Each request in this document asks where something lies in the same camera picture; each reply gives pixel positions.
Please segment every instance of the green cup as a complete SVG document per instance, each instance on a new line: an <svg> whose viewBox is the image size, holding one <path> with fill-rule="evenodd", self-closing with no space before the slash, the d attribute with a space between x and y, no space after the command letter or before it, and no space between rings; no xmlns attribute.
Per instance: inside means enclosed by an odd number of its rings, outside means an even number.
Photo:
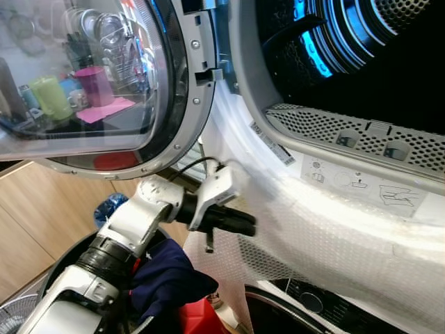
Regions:
<svg viewBox="0 0 445 334"><path fill-rule="evenodd" d="M54 120L64 120L72 109L55 76L41 77L29 84L43 113Z"/></svg>

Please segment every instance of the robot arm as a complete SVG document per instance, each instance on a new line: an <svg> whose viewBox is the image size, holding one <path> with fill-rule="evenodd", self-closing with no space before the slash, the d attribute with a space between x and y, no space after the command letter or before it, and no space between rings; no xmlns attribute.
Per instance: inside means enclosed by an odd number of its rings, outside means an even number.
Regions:
<svg viewBox="0 0 445 334"><path fill-rule="evenodd" d="M190 230L207 233L208 252L213 251L213 228L254 235L254 217L221 207L237 194L227 167L209 177L196 194L156 175L143 179L76 264L56 279L18 334L105 333L106 314L160 222L176 219Z"/></svg>

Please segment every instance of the bubble wrap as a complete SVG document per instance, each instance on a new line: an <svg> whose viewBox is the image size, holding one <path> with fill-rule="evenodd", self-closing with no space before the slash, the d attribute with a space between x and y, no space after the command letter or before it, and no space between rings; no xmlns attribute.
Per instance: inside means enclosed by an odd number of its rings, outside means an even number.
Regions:
<svg viewBox="0 0 445 334"><path fill-rule="evenodd" d="M216 230L215 253L206 254L205 236L192 233L185 249L198 270L218 280L239 319L250 325L244 284L296 278L363 301L405 330L415 325L410 333L445 333L443 224L394 216L269 167L274 157L253 154L253 138L241 138L245 130L234 120L245 107L229 105L230 98L217 93L208 125L217 139L206 154L227 157L221 152L236 149L228 157L247 202L241 209L257 217L257 236Z"/></svg>

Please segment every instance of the washing machine door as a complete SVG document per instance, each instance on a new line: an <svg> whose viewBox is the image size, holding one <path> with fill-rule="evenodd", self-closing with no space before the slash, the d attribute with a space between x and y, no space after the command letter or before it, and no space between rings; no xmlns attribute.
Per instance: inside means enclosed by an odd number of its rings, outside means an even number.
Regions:
<svg viewBox="0 0 445 334"><path fill-rule="evenodd" d="M216 78L209 10L181 0L0 4L0 160L130 178L196 142Z"/></svg>

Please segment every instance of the pink cup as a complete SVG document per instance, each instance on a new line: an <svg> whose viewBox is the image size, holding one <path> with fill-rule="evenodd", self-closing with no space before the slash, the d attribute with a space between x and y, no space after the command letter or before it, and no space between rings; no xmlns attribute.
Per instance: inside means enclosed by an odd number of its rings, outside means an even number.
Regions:
<svg viewBox="0 0 445 334"><path fill-rule="evenodd" d="M76 72L76 78L81 82L92 106L108 106L114 102L111 88L105 69L99 66L83 68Z"/></svg>

